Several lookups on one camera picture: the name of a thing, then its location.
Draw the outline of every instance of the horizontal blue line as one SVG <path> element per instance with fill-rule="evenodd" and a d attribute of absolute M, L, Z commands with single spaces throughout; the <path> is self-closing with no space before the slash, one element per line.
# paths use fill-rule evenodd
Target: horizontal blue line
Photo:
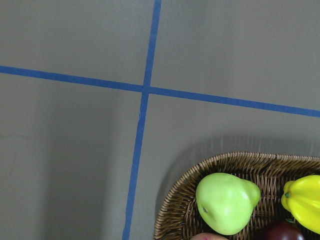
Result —
<path fill-rule="evenodd" d="M 102 79 L 83 77 L 83 76 L 67 75 L 67 74 L 47 72 L 47 71 L 24 69 L 24 68 L 12 67 L 12 66 L 0 65 L 0 73 L 38 78 L 38 79 L 54 80 L 54 81 L 67 82 L 67 83 L 73 83 L 73 84 L 83 84 L 83 85 L 110 88 L 110 89 L 120 89 L 120 90 L 127 90 L 127 91 L 140 92 L 140 93 L 143 91 L 143 86 L 137 85 L 137 84 L 102 80 Z"/>
<path fill-rule="evenodd" d="M 189 91 L 166 89 L 161 87 L 143 86 L 125 82 L 101 80 L 89 77 L 73 76 L 1 65 L 0 73 L 320 118 L 320 111 L 314 109 L 209 95 Z"/>

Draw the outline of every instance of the vertical blue line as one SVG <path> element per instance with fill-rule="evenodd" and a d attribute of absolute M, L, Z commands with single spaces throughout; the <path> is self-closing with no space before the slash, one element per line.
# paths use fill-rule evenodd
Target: vertical blue line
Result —
<path fill-rule="evenodd" d="M 157 35 L 158 35 L 158 26 L 159 26 L 159 20 L 160 20 L 161 3 L 162 3 L 161 0 L 155 0 L 153 5 L 152 24 L 150 29 L 149 46 L 148 46 L 148 52 L 146 57 L 144 80 L 143 80 L 144 88 L 142 90 L 142 95 L 141 95 L 139 121 L 136 129 L 130 183 L 129 183 L 127 202 L 126 202 L 126 209 L 125 209 L 125 224 L 122 232 L 122 240 L 129 240 L 130 238 L 131 223 L 132 223 L 132 217 L 134 212 L 138 173 L 139 173 L 140 156 L 142 151 L 142 143 L 143 143 L 143 137 L 144 137 L 144 131 L 145 131 L 145 122 L 146 122 L 148 100 L 149 100 L 149 93 L 148 91 L 146 91 L 146 88 L 150 87 L 150 84 L 151 84 L 151 77 L 152 77 L 152 70 L 154 66 L 156 42 L 157 42 Z"/>

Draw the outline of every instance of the plastic fruit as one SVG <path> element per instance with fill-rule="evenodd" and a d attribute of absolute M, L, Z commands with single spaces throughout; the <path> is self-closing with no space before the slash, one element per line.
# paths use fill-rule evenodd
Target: plastic fruit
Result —
<path fill-rule="evenodd" d="M 223 236 L 204 232 L 204 233 L 200 233 L 193 236 L 190 240 L 227 240 L 227 239 Z"/>
<path fill-rule="evenodd" d="M 300 229 L 290 219 L 275 221 L 257 233 L 254 240 L 305 240 Z"/>
<path fill-rule="evenodd" d="M 261 193 L 253 182 L 219 172 L 200 181 L 195 197 L 203 220 L 217 233 L 233 235 L 248 224 Z"/>
<path fill-rule="evenodd" d="M 320 234 L 320 175 L 288 181 L 281 203 L 302 226 Z"/>

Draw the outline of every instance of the basket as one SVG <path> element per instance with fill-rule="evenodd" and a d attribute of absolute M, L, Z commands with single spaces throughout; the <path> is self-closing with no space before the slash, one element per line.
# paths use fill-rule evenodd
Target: basket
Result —
<path fill-rule="evenodd" d="M 308 175 L 320 175 L 320 157 L 259 152 L 228 152 L 215 155 L 191 167 L 172 186 L 157 214 L 154 240 L 189 240 L 192 236 L 214 233 L 202 220 L 196 202 L 197 185 L 212 173 L 228 173 L 257 184 L 263 197 L 246 227 L 229 240 L 251 240 L 259 229 L 280 219 L 292 218 L 281 204 L 284 185 Z M 297 223 L 308 240 L 320 235 Z"/>

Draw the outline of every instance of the blue line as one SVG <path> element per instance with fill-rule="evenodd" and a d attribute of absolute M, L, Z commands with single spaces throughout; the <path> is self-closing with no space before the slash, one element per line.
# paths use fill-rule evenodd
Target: blue line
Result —
<path fill-rule="evenodd" d="M 83 76 L 73 76 L 73 75 L 60 74 L 60 73 L 54 73 L 54 72 L 30 70 L 30 69 L 24 69 L 24 68 L 12 67 L 12 66 L 0 65 L 0 73 L 38 78 L 38 79 L 54 80 L 54 81 L 74 83 L 74 84 L 83 84 L 83 85 L 110 88 L 110 89 L 127 90 L 127 91 L 140 92 L 140 93 L 143 91 L 143 86 L 137 85 L 137 84 L 101 80 L 101 79 L 89 78 L 89 77 L 83 77 Z"/>
<path fill-rule="evenodd" d="M 144 80 L 143 80 L 143 89 L 142 89 L 143 92 L 141 95 L 141 103 L 140 103 L 140 115 L 139 115 L 137 130 L 136 130 L 136 136 L 135 136 L 135 144 L 134 144 L 134 151 L 133 151 L 128 197 L 127 197 L 126 209 L 125 209 L 125 224 L 122 232 L 122 240 L 129 240 L 130 238 L 131 223 L 132 223 L 132 217 L 134 212 L 139 165 L 140 165 L 140 156 L 142 151 L 142 143 L 144 138 L 145 122 L 146 122 L 148 100 L 149 100 L 149 93 L 146 90 L 150 87 L 150 84 L 151 84 L 152 70 L 154 66 L 154 58 L 155 58 L 155 52 L 156 52 L 158 27 L 159 27 L 159 21 L 160 21 L 161 3 L 162 3 L 161 0 L 155 0 L 153 5 L 152 24 L 150 29 L 149 46 L 148 46 L 148 53 L 146 58 Z"/>
<path fill-rule="evenodd" d="M 152 87 L 152 86 L 148 87 L 147 90 L 149 94 L 155 94 L 155 95 L 161 95 L 161 96 L 191 99 L 191 100 L 198 100 L 198 101 L 204 101 L 204 102 L 210 102 L 210 103 L 226 104 L 226 105 L 240 106 L 240 107 L 246 107 L 246 108 L 269 110 L 274 112 L 297 114 L 297 115 L 320 118 L 319 110 L 313 110 L 313 109 L 307 109 L 307 108 L 301 108 L 301 107 L 286 106 L 286 105 L 265 103 L 265 102 L 259 102 L 259 101 L 250 101 L 250 100 L 244 100 L 244 99 L 238 99 L 238 98 L 215 96 L 215 95 L 209 95 L 209 94 L 180 91 L 180 90 L 173 90 L 173 89 L 166 89 L 166 88 Z"/>

